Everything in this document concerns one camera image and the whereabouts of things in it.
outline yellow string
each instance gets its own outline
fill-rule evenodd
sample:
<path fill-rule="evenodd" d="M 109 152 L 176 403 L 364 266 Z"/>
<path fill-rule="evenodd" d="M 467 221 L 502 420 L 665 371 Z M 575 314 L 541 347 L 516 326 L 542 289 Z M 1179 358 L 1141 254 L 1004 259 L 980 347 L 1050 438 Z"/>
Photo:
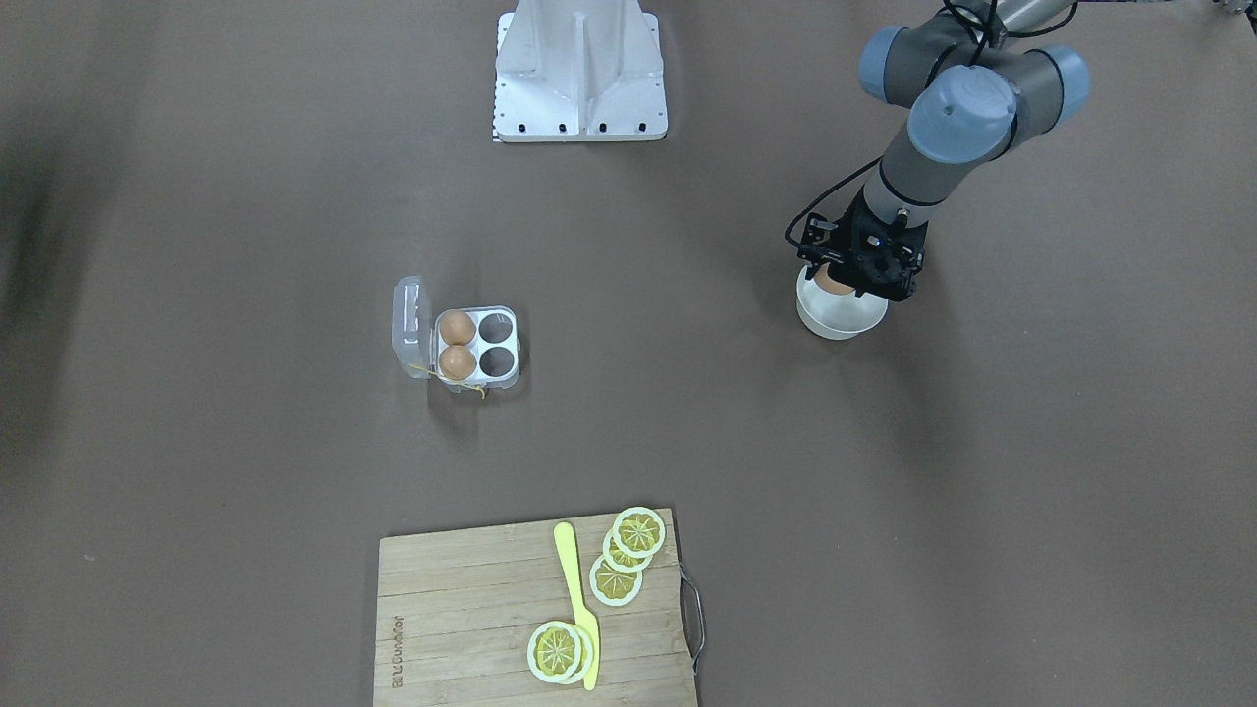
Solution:
<path fill-rule="evenodd" d="M 444 380 L 445 382 L 453 382 L 454 385 L 456 385 L 459 387 L 465 387 L 468 390 L 478 390 L 478 391 L 480 391 L 480 400 L 484 400 L 485 396 L 488 395 L 488 392 L 485 392 L 483 385 L 468 385 L 465 382 L 456 381 L 454 379 L 447 379 L 447 377 L 442 376 L 441 374 L 439 374 L 439 372 L 436 372 L 436 371 L 434 371 L 431 369 L 425 369 L 424 366 L 416 366 L 415 364 L 406 364 L 406 365 L 410 366 L 410 367 L 412 367 L 412 369 L 419 369 L 420 371 L 424 371 L 425 374 L 434 375 L 434 376 Z"/>

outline blue joint cap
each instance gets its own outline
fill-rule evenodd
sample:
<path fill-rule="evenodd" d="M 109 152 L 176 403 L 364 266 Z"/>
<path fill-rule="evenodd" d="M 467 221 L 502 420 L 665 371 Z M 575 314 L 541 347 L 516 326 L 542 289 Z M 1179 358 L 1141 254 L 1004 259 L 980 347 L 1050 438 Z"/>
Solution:
<path fill-rule="evenodd" d="M 1087 69 L 1087 63 L 1082 60 L 1082 54 L 1063 44 L 1052 44 L 1035 52 L 1047 54 L 1061 74 L 1063 98 L 1061 114 L 1052 125 L 1056 127 L 1070 120 L 1087 102 L 1087 97 L 1091 96 L 1091 72 Z"/>
<path fill-rule="evenodd" d="M 860 86 L 865 93 L 882 103 L 886 102 L 886 58 L 890 57 L 890 45 L 905 29 L 908 28 L 884 26 L 879 29 L 869 44 L 865 44 L 864 53 L 860 54 Z"/>
<path fill-rule="evenodd" d="M 913 103 L 908 137 L 945 165 L 972 162 L 999 146 L 1017 113 L 1008 82 L 985 67 L 952 67 Z"/>

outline knife handle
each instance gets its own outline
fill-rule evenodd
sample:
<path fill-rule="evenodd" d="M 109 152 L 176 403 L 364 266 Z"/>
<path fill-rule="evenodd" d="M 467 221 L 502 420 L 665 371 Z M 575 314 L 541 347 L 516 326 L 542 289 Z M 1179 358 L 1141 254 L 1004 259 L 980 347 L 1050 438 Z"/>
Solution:
<path fill-rule="evenodd" d="M 558 561 L 563 565 L 563 579 L 567 580 L 567 594 L 572 606 L 585 606 L 585 591 L 581 589 L 581 561 L 576 554 L 576 530 L 563 521 L 554 526 L 554 548 Z"/>

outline egg tray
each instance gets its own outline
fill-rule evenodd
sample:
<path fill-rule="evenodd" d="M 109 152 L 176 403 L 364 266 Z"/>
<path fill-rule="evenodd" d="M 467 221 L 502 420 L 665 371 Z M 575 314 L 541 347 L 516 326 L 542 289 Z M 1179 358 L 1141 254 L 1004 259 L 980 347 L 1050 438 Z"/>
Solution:
<path fill-rule="evenodd" d="M 451 381 L 440 367 L 441 353 L 451 345 L 441 336 L 440 327 L 432 330 L 432 361 L 441 382 L 450 390 L 463 391 L 466 386 L 510 387 L 519 380 L 519 321 L 509 307 L 474 307 L 446 309 L 436 318 L 441 321 L 449 312 L 463 312 L 471 317 L 475 336 L 464 346 L 475 356 L 476 367 L 468 377 Z"/>

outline lemon slice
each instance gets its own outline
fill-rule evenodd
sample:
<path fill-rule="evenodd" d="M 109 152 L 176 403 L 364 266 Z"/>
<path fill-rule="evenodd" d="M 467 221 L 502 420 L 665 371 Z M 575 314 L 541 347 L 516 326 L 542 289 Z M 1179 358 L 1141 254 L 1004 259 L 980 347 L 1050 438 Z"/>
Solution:
<path fill-rule="evenodd" d="M 573 629 L 576 629 L 577 635 L 581 637 L 581 669 L 572 673 L 572 677 L 567 678 L 559 684 L 576 684 L 583 681 L 585 673 L 588 673 L 590 668 L 593 667 L 593 637 L 591 637 L 590 632 L 582 629 L 581 626 L 576 624 L 571 625 Z"/>
<path fill-rule="evenodd" d="M 611 526 L 611 540 L 625 555 L 644 560 L 664 546 L 664 520 L 650 508 L 625 508 Z"/>
<path fill-rule="evenodd" d="M 537 679 L 562 683 L 581 668 L 581 634 L 563 621 L 546 621 L 528 639 L 528 669 Z"/>
<path fill-rule="evenodd" d="M 620 543 L 615 541 L 615 535 L 611 531 L 607 531 L 606 537 L 602 538 L 602 559 L 608 567 L 617 572 L 626 575 L 640 572 L 646 569 L 646 565 L 650 565 L 650 557 L 632 557 L 626 554 L 623 547 L 620 547 Z"/>
<path fill-rule="evenodd" d="M 641 572 L 617 572 L 600 555 L 590 567 L 590 589 L 607 606 L 623 606 L 641 591 Z"/>

